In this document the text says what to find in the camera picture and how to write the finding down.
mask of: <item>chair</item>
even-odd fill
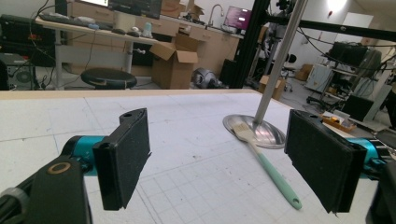
[[[81,80],[96,90],[131,89],[137,83],[134,76],[111,68],[91,68],[81,73]]]
[[[296,68],[293,66],[293,64],[297,61],[297,57],[294,54],[288,55],[288,58],[286,59],[286,62],[283,64],[282,70],[286,72],[285,79],[286,79],[286,86],[284,88],[284,91],[288,90],[288,87],[290,87],[289,91],[293,91],[293,86],[288,82],[288,77],[289,73],[296,70]]]

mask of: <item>paintbrush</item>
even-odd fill
[[[254,132],[250,130],[246,123],[239,123],[233,125],[233,131],[239,140],[247,142],[254,153],[256,154],[260,164],[264,168],[264,170],[271,176],[272,180],[276,184],[277,188],[282,192],[283,196],[288,200],[288,202],[295,209],[299,210],[303,207],[300,199],[297,197],[297,194],[291,188],[291,186],[286,182],[283,176],[276,170],[276,168],[267,160],[267,158],[260,152],[257,148],[256,144],[254,144]]]

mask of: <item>teal brush handle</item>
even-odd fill
[[[297,194],[291,188],[291,186],[286,182],[283,176],[276,170],[276,168],[265,158],[265,156],[260,153],[257,149],[256,145],[252,142],[249,144],[253,147],[254,151],[256,152],[257,157],[259,158],[260,163],[264,170],[271,176],[272,180],[276,184],[277,188],[283,194],[283,196],[288,200],[288,202],[293,206],[295,209],[299,210],[303,207],[301,204],[300,199],[297,197]]]

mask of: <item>white table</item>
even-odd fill
[[[56,158],[74,135],[108,135],[126,111],[148,109],[151,157],[126,210],[104,211],[96,177],[85,177],[94,223],[365,223],[377,182],[359,181],[350,213],[327,214],[283,149],[262,152],[302,200],[295,210],[248,145],[222,124],[254,116],[255,91],[27,91],[0,95],[0,191]],[[281,131],[290,107],[271,101]]]
[[[134,42],[152,45],[157,42],[155,39],[145,37],[133,37],[129,35],[118,35],[106,30],[93,30],[88,27],[81,27],[51,21],[35,19],[37,24],[45,28],[55,30],[55,60],[56,60],[56,85],[57,90],[63,90],[62,63],[81,63],[89,62],[101,66],[124,67],[125,71],[131,73],[131,62],[133,58]],[[99,49],[82,49],[73,46],[62,45],[61,31],[81,32],[83,34],[94,34],[120,39],[130,42],[126,52],[116,52]]]

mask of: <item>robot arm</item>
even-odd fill
[[[120,116],[110,136],[74,136],[61,155],[0,197],[0,223],[92,223],[84,175],[97,175],[105,210],[130,201],[150,156],[146,109]]]

